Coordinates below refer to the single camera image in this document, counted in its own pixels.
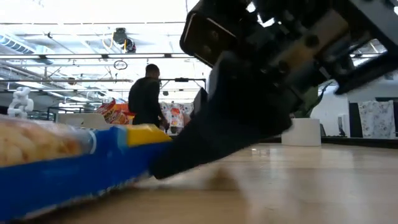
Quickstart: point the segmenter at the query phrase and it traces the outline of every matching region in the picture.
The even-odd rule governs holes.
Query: chip bag
[[[170,140],[154,125],[97,131],[0,116],[0,222],[120,189]]]
[[[108,124],[129,124],[129,118],[120,105],[113,99],[110,103],[102,104],[95,113],[102,114]]]
[[[116,100],[113,99],[110,103],[104,103],[102,104],[96,111],[95,113],[102,114],[104,116],[104,119],[107,123],[111,124],[112,120],[115,119],[115,113],[116,111]]]

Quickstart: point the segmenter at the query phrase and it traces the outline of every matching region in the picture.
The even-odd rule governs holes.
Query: man in black jacket
[[[158,66],[146,66],[144,78],[138,79],[130,89],[129,110],[135,113],[133,124],[154,124],[167,127],[168,122],[159,105],[160,70]]]

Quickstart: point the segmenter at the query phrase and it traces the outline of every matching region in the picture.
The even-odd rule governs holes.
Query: metal rail
[[[1,92],[15,92],[17,91],[16,89],[4,89],[4,90],[0,90]],[[38,91],[46,91],[46,92],[57,92],[57,93],[63,93],[63,92],[108,92],[108,91],[112,91],[112,92],[128,92],[130,91],[130,89],[32,89],[30,90],[31,92],[38,92]],[[197,92],[199,91],[199,88],[197,89],[162,89],[161,91],[168,91],[168,92],[178,92],[178,91],[194,91]]]
[[[0,83],[9,83],[9,82],[29,82],[29,83],[60,83],[60,82],[67,82],[67,83],[78,83],[78,82],[133,82],[130,79],[118,79],[118,80],[0,80]]]
[[[146,53],[146,54],[31,54],[0,55],[0,60],[56,60],[56,59],[147,59],[147,58],[194,58],[183,53]]]

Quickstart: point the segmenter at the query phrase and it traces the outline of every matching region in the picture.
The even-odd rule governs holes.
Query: white robot figure
[[[8,107],[7,114],[10,117],[17,117],[26,119],[27,113],[33,111],[33,100],[29,99],[30,88],[29,87],[18,87],[17,91],[14,92],[11,104]]]

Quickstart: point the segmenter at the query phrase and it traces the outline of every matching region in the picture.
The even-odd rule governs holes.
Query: wooden surface
[[[398,150],[258,145],[29,223],[398,223]]]

